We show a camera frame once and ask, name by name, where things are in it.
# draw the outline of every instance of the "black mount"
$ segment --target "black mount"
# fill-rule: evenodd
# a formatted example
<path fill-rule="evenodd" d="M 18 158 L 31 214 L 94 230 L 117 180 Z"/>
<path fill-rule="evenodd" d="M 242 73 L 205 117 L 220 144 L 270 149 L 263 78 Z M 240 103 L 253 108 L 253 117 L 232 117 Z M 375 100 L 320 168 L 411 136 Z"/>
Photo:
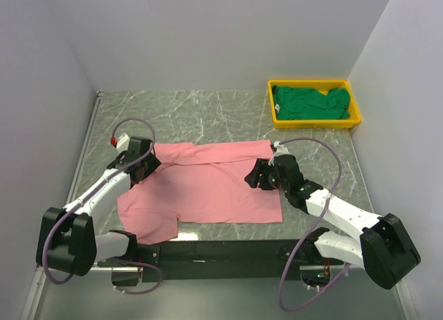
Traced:
<path fill-rule="evenodd" d="M 36 261 L 42 265 L 43 246 L 49 231 L 66 213 L 64 209 L 49 208 L 43 214 L 37 246 Z M 96 259 L 96 236 L 92 217 L 70 214 L 55 232 L 48 250 L 48 266 L 77 276 L 86 275 Z"/>
<path fill-rule="evenodd" d="M 297 253 L 287 280 L 300 280 L 300 266 L 323 265 L 325 259 L 314 246 L 316 238 L 306 242 Z M 298 240 L 227 240 L 173 241 L 139 245 L 133 260 L 160 268 L 166 280 L 215 278 L 281 277 L 289 254 Z M 332 265 L 341 265 L 333 260 Z M 116 261 L 99 263 L 101 267 L 127 267 Z M 156 282 L 158 275 L 150 268 L 140 272 L 116 271 L 112 283 L 135 286 L 141 273 L 142 282 Z"/>
<path fill-rule="evenodd" d="M 369 277 L 391 289 L 422 259 L 401 220 L 387 214 L 360 235 L 363 262 Z"/>

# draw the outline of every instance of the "green cloth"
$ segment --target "green cloth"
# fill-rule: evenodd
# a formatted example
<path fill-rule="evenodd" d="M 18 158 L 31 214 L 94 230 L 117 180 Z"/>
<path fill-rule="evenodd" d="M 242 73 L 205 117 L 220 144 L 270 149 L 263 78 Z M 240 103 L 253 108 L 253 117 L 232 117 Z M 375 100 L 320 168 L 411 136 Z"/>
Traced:
<path fill-rule="evenodd" d="M 347 119 L 350 95 L 345 88 L 331 89 L 327 95 L 314 88 L 272 88 L 279 121 L 306 119 Z"/>

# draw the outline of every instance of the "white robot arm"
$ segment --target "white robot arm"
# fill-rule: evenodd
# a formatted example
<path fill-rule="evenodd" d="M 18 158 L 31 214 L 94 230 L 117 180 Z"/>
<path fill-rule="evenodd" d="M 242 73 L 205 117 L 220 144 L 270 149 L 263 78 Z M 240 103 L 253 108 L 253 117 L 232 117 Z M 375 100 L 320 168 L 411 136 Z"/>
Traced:
<path fill-rule="evenodd" d="M 140 245 L 136 236 L 126 231 L 110 231 L 95 236 L 94 224 L 127 192 L 132 185 L 148 177 L 160 165 L 154 154 L 118 175 L 115 171 L 127 162 L 144 155 L 149 139 L 124 135 L 116 146 L 120 152 L 108 165 L 103 176 L 82 196 L 63 209 L 50 208 L 44 214 L 37 248 L 37 263 L 42 264 L 43 245 L 54 224 L 71 208 L 81 204 L 70 219 L 54 235 L 48 250 L 48 266 L 78 276 L 85 275 L 94 263 L 121 257 L 133 260 Z M 312 233 L 310 243 L 318 257 L 333 258 L 356 265 L 367 271 L 378 285 L 390 289 L 420 262 L 419 254 L 403 224 L 392 214 L 385 217 L 363 211 L 330 195 L 321 185 L 304 179 L 296 158 L 286 147 L 278 146 L 270 159 L 258 159 L 245 181 L 253 188 L 280 189 L 289 203 L 306 212 L 320 216 L 330 197 L 323 219 L 345 232 L 339 235 L 324 228 Z M 107 183 L 91 199 L 88 195 L 103 180 Z"/>

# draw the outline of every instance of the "gray marble tabletop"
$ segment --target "gray marble tabletop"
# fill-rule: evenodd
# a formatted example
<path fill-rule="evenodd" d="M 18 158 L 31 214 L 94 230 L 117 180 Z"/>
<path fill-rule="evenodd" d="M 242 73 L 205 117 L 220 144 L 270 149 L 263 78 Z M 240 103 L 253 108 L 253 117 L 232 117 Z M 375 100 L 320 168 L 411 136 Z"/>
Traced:
<path fill-rule="evenodd" d="M 112 127 L 127 117 L 144 118 L 156 130 L 157 142 L 195 144 L 270 139 L 281 141 L 312 136 L 331 145 L 343 162 L 343 176 L 335 195 L 366 211 L 372 211 L 360 167 L 347 130 L 276 130 L 271 120 L 268 93 L 258 91 L 106 91 L 99 95 L 86 154 L 75 186 L 81 195 L 103 173 L 116 151 L 109 144 Z M 149 136 L 145 126 L 129 122 L 117 135 Z M 336 179 L 337 163 L 329 151 L 311 141 L 287 145 L 297 157 L 305 178 L 328 188 Z M 179 238 L 244 240 L 299 238 L 315 220 L 290 206 L 281 195 L 283 223 L 197 224 L 179 223 Z M 322 224 L 331 228 L 328 223 Z M 99 223 L 99 231 L 124 229 L 116 205 Z"/>

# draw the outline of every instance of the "cable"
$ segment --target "cable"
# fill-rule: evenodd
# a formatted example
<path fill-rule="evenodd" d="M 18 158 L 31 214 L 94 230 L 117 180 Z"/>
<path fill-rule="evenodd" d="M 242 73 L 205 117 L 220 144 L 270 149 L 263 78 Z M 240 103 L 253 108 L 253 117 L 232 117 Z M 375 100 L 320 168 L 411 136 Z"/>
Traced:
<path fill-rule="evenodd" d="M 125 290 L 121 287 L 116 287 L 116 290 L 122 292 L 123 294 L 147 294 L 148 292 L 154 291 L 156 288 L 159 287 L 159 285 L 161 284 L 161 282 L 163 281 L 163 273 L 161 272 L 160 268 L 155 267 L 153 265 L 150 265 L 148 263 L 137 263 L 134 261 L 126 261 L 126 260 L 120 260 L 117 258 L 113 258 L 113 260 L 116 260 L 124 265 L 132 265 L 132 266 L 141 266 L 141 267 L 146 267 L 146 268 L 151 268 L 153 270 L 155 270 L 158 274 L 159 274 L 159 280 L 157 281 L 157 283 L 155 283 L 155 285 L 153 287 L 150 287 L 147 290 L 143 290 L 143 291 L 128 291 Z"/>
<path fill-rule="evenodd" d="M 317 142 L 317 143 L 323 145 L 324 147 L 326 147 L 334 155 L 335 160 L 337 160 L 338 176 L 337 176 L 336 181 L 334 182 L 334 185 L 332 185 L 331 189 L 329 190 L 329 194 L 327 196 L 325 207 L 323 208 L 323 211 L 318 216 L 318 218 L 314 222 L 314 224 L 308 229 L 308 231 L 306 231 L 306 233 L 302 236 L 302 238 L 300 238 L 300 240 L 297 242 L 296 246 L 293 248 L 291 254 L 289 255 L 289 258 L 288 258 L 288 261 L 286 262 L 286 265 L 284 266 L 282 277 L 280 278 L 280 283 L 278 285 L 278 303 L 279 303 L 280 307 L 284 311 L 286 311 L 286 312 L 295 312 L 295 311 L 301 310 L 302 308 L 308 306 L 310 303 L 315 301 L 328 288 L 330 288 L 331 286 L 336 284 L 338 282 L 338 280 L 344 275 L 344 273 L 347 271 L 347 269 L 350 266 L 349 263 L 346 263 L 344 268 L 325 287 L 322 287 L 320 289 L 320 291 L 315 296 L 310 298 L 308 301 L 305 301 L 301 305 L 297 306 L 296 308 L 288 308 L 287 306 L 285 306 L 283 304 L 283 285 L 284 285 L 284 280 L 286 279 L 286 275 L 288 274 L 288 271 L 289 271 L 289 268 L 291 266 L 292 260 L 293 260 L 294 256 L 296 255 L 296 253 L 297 253 L 298 249 L 300 248 L 300 246 L 303 244 L 303 242 L 306 240 L 306 238 L 309 236 L 309 234 L 316 228 L 316 226 L 321 222 L 321 220 L 325 216 L 325 214 L 326 214 L 326 212 L 327 212 L 327 210 L 329 208 L 329 203 L 331 201 L 332 192 L 335 191 L 338 183 L 340 182 L 341 174 L 342 174 L 342 165 L 341 165 L 340 158 L 338 157 L 338 155 L 334 151 L 334 149 L 332 149 L 328 144 L 324 143 L 323 141 L 320 141 L 320 140 L 314 139 L 314 138 L 310 138 L 308 136 L 304 136 L 304 137 L 300 137 L 300 138 L 294 138 L 294 139 L 290 139 L 290 140 L 281 141 L 280 144 L 284 145 L 286 143 L 293 142 L 293 141 L 299 141 L 299 140 L 314 141 L 314 142 Z"/>
<path fill-rule="evenodd" d="M 97 192 L 99 190 L 102 189 L 102 187 L 104 185 L 106 185 L 106 183 L 114 178 L 116 175 L 118 175 L 119 173 L 122 173 L 123 171 L 125 171 L 126 169 L 130 168 L 131 166 L 141 162 L 142 160 L 144 160 L 153 150 L 154 148 L 154 144 L 155 144 L 155 131 L 154 128 L 151 126 L 150 123 L 148 123 L 147 121 L 144 121 L 143 119 L 140 118 L 126 118 L 123 119 L 122 121 L 120 121 L 113 129 L 112 131 L 112 138 L 114 138 L 116 130 L 120 127 L 120 125 L 122 125 L 123 123 L 126 123 L 127 121 L 139 121 L 143 124 L 145 124 L 152 133 L 152 142 L 151 145 L 149 147 L 149 149 L 147 150 L 147 152 L 145 154 L 143 154 L 142 156 L 140 156 L 139 158 L 133 160 L 131 163 L 128 163 L 126 166 L 123 166 L 122 168 L 118 169 L 117 171 L 115 171 L 114 173 L 110 174 L 108 176 L 108 178 L 106 180 L 102 180 L 91 192 L 89 192 L 88 194 L 86 194 L 83 198 L 81 202 L 78 202 L 71 210 L 67 211 L 62 218 L 60 218 L 53 226 L 53 228 L 51 229 L 51 231 L 49 231 L 48 237 L 46 237 L 46 240 L 44 242 L 44 246 L 43 246 L 43 254 L 42 254 L 42 264 L 43 264 L 43 270 L 44 273 L 46 275 L 46 277 L 54 284 L 56 285 L 61 285 L 61 284 L 65 284 L 66 282 L 68 282 L 71 278 L 72 278 L 72 274 L 69 274 L 66 278 L 64 278 L 63 280 L 57 280 L 56 278 L 54 278 L 54 276 L 52 276 L 51 272 L 49 271 L 49 266 L 48 266 L 48 251 L 49 251 L 49 246 L 51 244 L 51 240 L 54 237 L 55 232 L 60 228 L 60 226 L 63 224 L 63 222 L 70 216 L 70 214 L 76 212 L 78 209 L 80 209 L 83 206 L 83 203 L 87 202 L 88 200 L 90 200 L 94 195 L 97 194 Z M 147 264 L 143 264 L 143 266 L 145 267 L 154 267 L 151 265 L 147 265 Z M 154 289 L 156 287 L 158 287 L 160 285 L 161 280 L 159 281 L 158 285 L 154 286 Z"/>

